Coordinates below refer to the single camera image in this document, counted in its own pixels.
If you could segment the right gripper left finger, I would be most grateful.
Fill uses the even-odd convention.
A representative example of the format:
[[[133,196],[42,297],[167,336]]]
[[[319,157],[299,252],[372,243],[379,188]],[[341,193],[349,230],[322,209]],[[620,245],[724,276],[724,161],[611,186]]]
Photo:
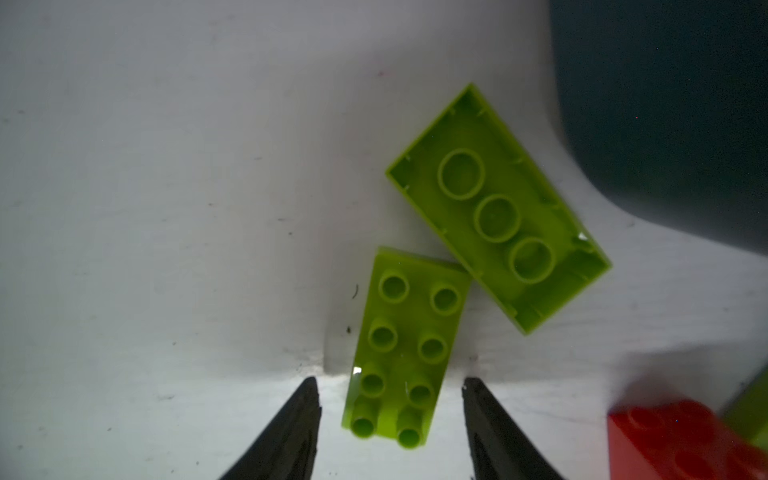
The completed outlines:
[[[317,380],[310,376],[221,479],[310,479],[321,416]]]

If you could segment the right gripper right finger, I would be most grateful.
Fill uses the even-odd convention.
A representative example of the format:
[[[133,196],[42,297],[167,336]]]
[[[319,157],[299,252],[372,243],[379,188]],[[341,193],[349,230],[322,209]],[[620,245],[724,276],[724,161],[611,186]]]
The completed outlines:
[[[462,398],[475,479],[563,480],[480,378],[464,380]]]

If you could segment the red lego brick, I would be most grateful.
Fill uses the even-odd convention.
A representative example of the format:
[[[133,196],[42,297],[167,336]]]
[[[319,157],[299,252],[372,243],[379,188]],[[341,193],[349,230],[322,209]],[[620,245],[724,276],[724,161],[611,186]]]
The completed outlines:
[[[617,410],[607,426],[612,479],[767,477],[767,454],[693,400]]]

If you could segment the green lego brick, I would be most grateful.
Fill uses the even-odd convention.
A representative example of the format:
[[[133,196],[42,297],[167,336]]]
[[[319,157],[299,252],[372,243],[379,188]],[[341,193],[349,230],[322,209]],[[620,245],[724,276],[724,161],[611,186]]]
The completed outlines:
[[[767,451],[767,368],[730,405],[724,423],[747,443]]]
[[[355,437],[426,443],[471,281],[456,263],[377,250],[342,419]]]
[[[524,335],[612,266],[474,84],[386,175]]]

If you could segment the dark teal plastic bin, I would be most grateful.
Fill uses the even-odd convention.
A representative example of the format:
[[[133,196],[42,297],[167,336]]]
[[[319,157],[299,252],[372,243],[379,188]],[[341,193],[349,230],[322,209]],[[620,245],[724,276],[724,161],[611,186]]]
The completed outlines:
[[[767,5],[553,1],[565,139],[626,212],[767,251]]]

